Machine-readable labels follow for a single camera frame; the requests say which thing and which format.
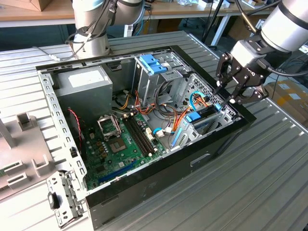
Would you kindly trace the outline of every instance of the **gray metal table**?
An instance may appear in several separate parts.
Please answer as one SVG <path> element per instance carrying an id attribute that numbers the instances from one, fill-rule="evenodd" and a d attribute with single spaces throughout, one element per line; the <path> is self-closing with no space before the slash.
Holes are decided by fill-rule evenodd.
<path id="1" fill-rule="evenodd" d="M 110 40 L 115 53 L 179 45 L 210 75 L 217 58 L 184 32 Z M 59 57 L 66 45 L 44 48 Z M 37 117 L 58 168 L 65 166 L 34 66 L 52 63 L 34 49 L 0 53 L 0 117 Z M 270 100 L 247 108 L 257 117 L 219 158 L 107 224 L 104 231 L 302 230 L 308 222 L 308 132 Z M 57 230 L 41 182 L 0 203 L 0 227 Z M 91 230 L 85 216 L 68 228 Z"/>

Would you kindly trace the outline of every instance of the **green motherboard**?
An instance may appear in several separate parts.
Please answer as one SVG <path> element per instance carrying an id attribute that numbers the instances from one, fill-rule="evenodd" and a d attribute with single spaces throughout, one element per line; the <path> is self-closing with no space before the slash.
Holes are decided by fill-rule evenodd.
<path id="1" fill-rule="evenodd" d="M 134 115 L 134 120 L 142 125 L 144 134 L 148 128 L 141 114 Z M 122 119 L 118 120 L 121 129 L 121 137 L 113 137 L 105 141 L 98 125 L 83 131 L 86 142 L 86 157 L 84 163 L 87 168 L 86 182 L 88 190 L 98 187 L 103 182 L 112 180 L 117 176 L 125 174 L 127 171 L 135 169 L 145 163 L 165 154 L 163 145 L 154 139 L 149 141 L 155 152 L 152 156 L 145 156 L 134 140 L 134 135 L 129 133 L 129 129 Z M 112 123 L 104 125 L 104 131 L 114 130 Z"/>

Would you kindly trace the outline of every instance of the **white label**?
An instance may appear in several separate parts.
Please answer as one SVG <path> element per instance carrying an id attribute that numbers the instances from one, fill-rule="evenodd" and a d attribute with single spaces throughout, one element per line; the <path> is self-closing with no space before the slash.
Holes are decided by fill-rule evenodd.
<path id="1" fill-rule="evenodd" d="M 300 100 L 301 98 L 299 97 L 299 95 L 298 94 L 296 94 L 296 93 L 293 93 L 293 94 L 289 94 L 291 97 L 292 97 L 292 99 L 294 99 L 294 100 Z"/>
<path id="2" fill-rule="evenodd" d="M 163 63 L 161 64 L 162 66 L 166 67 L 166 66 L 170 66 L 169 63 Z"/>
<path id="3" fill-rule="evenodd" d="M 72 75 L 68 78 L 73 88 L 104 81 L 98 70 Z"/>
<path id="4" fill-rule="evenodd" d="M 290 89 L 288 85 L 286 85 L 285 83 L 281 83 L 281 84 L 278 84 L 282 89 L 284 90 L 288 90 Z"/>

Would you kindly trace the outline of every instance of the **ram slot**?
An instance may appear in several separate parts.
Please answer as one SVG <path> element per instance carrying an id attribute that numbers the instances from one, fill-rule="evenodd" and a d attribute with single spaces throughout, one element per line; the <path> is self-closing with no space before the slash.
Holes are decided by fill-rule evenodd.
<path id="1" fill-rule="evenodd" d="M 124 125 L 128 129 L 130 135 L 133 137 L 134 141 L 140 148 L 142 155 L 147 157 L 149 153 L 154 153 L 154 149 L 151 146 L 150 142 L 138 126 L 137 122 L 134 118 L 129 118 L 126 120 L 123 120 Z"/>
<path id="2" fill-rule="evenodd" d="M 141 128 L 138 126 L 138 124 L 135 121 L 135 119 L 132 119 L 131 123 L 132 123 L 133 127 L 135 128 L 135 130 L 138 131 L 138 133 L 140 134 L 140 137 L 142 138 L 142 141 L 143 141 L 144 145 L 147 146 L 147 150 L 149 152 L 151 152 L 151 153 L 154 153 L 154 149 L 153 149 L 152 145 L 150 144 L 148 138 L 145 136 L 145 134 L 143 133 Z"/>

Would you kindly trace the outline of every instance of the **blue plastic latch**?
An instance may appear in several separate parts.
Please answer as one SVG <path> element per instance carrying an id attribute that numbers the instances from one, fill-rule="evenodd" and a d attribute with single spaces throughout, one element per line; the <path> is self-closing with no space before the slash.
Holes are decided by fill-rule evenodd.
<path id="1" fill-rule="evenodd" d="M 189 123 L 192 122 L 192 119 L 189 117 L 189 115 L 186 116 L 186 119 Z"/>
<path id="2" fill-rule="evenodd" d="M 174 140 L 173 140 L 173 142 L 171 144 L 172 147 L 174 147 L 175 143 L 177 142 L 177 140 L 178 140 L 182 130 L 183 130 L 182 128 L 179 128 L 179 131 L 177 132 L 177 135 L 175 136 L 175 138 L 174 138 Z"/>
<path id="3" fill-rule="evenodd" d="M 197 112 L 191 112 L 191 113 L 189 113 L 189 114 L 186 116 L 186 119 L 187 119 L 187 117 L 189 117 L 189 118 L 191 119 L 190 122 L 195 121 L 195 120 L 198 120 L 198 119 L 201 118 L 201 116 L 200 116 Z"/>
<path id="4" fill-rule="evenodd" d="M 220 110 L 221 110 L 221 106 L 220 106 L 220 104 L 219 104 L 219 103 L 215 103 L 215 104 L 214 104 L 214 106 L 216 107 L 216 109 L 217 109 L 218 111 L 220 111 Z"/>
<path id="5" fill-rule="evenodd" d="M 146 68 L 154 75 L 167 71 L 167 68 L 163 67 L 158 59 L 154 58 L 151 54 L 145 54 L 140 56 L 140 61 L 146 66 Z"/>

